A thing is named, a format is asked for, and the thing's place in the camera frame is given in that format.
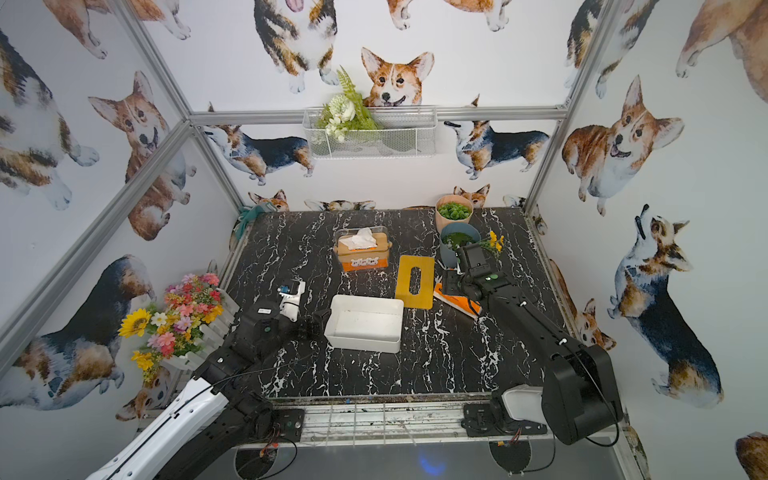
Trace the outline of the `orange tissue pack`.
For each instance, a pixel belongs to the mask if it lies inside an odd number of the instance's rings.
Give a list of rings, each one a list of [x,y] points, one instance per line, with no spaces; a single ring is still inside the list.
[[[362,228],[354,234],[342,236],[339,243],[350,251],[372,249],[378,245],[371,228]]]
[[[469,300],[467,297],[445,294],[441,282],[435,285],[433,297],[473,320],[477,320],[483,312],[479,303]]]

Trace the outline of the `yellow wooden slotted lid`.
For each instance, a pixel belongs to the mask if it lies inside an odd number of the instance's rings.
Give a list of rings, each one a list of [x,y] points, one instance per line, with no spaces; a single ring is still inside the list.
[[[433,257],[402,255],[399,259],[395,298],[406,308],[433,307],[435,260]]]

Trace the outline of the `white rectangular tissue box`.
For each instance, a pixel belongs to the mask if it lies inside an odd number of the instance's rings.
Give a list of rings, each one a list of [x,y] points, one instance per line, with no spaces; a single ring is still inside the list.
[[[324,335],[336,349],[396,354],[401,349],[404,302],[335,295]]]

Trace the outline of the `clear plastic tissue box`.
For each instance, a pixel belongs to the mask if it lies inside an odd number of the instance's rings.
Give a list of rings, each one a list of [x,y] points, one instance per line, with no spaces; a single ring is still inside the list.
[[[391,246],[384,226],[338,230],[333,240],[333,251],[347,273],[387,268]]]

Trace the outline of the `light wooden slotted lid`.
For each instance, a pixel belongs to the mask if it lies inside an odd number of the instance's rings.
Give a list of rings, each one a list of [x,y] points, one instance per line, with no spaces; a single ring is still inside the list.
[[[384,253],[389,248],[390,241],[385,233],[371,231],[342,235],[336,241],[335,252],[340,256],[372,255]]]

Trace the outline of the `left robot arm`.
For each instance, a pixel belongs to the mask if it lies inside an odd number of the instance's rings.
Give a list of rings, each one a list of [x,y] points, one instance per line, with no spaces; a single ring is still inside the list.
[[[174,401],[94,479],[194,479],[231,448],[283,432],[257,386],[280,350],[318,339],[329,310],[290,320],[277,303],[237,312],[221,347],[197,368]]]

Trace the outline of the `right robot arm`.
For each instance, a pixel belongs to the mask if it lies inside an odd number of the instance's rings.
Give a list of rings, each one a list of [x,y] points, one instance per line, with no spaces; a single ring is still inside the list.
[[[503,422],[541,424],[565,445],[611,426],[620,428],[623,409],[610,356],[599,345],[586,346],[538,310],[524,290],[492,263],[489,252],[469,244],[457,252],[452,287],[479,305],[481,317],[495,320],[522,341],[542,368],[543,385],[519,384],[495,401]]]

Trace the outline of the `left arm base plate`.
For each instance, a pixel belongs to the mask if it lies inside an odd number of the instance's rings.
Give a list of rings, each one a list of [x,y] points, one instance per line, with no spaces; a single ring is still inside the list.
[[[250,440],[256,443],[274,443],[282,440],[301,440],[306,411],[304,409],[269,409],[259,414]]]

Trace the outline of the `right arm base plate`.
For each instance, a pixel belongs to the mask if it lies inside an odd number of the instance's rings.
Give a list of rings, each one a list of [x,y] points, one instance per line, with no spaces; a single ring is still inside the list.
[[[467,403],[462,408],[460,425],[469,437],[495,437],[515,435],[547,435],[545,424],[528,420],[516,420],[496,404]]]

